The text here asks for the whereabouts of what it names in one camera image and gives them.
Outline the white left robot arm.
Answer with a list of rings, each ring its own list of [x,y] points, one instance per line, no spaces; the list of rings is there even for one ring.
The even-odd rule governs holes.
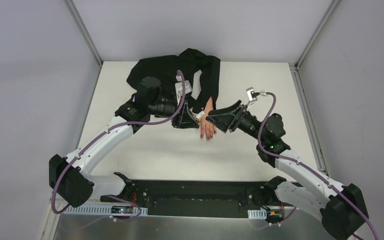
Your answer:
[[[177,73],[176,79],[175,100],[163,99],[159,79],[142,79],[137,91],[94,137],[66,156],[56,154],[49,160],[52,205],[56,204],[57,196],[74,208],[90,198],[112,195],[120,202],[131,198],[132,189],[127,185],[126,177],[120,173],[92,175],[92,171],[108,153],[142,126],[171,122],[176,129],[199,128],[203,112],[193,113],[186,100],[192,87],[181,72]]]

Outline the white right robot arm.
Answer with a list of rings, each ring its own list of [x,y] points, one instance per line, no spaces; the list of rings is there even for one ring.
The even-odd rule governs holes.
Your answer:
[[[359,187],[352,183],[344,185],[309,166],[282,140],[285,130],[281,115],[269,111],[259,121],[238,101],[230,107],[212,110],[206,119],[224,133],[241,130],[255,138],[259,157],[299,183],[295,186],[279,176],[270,180],[263,192],[268,204],[283,202],[299,208],[320,221],[336,240],[346,240],[370,223]]]

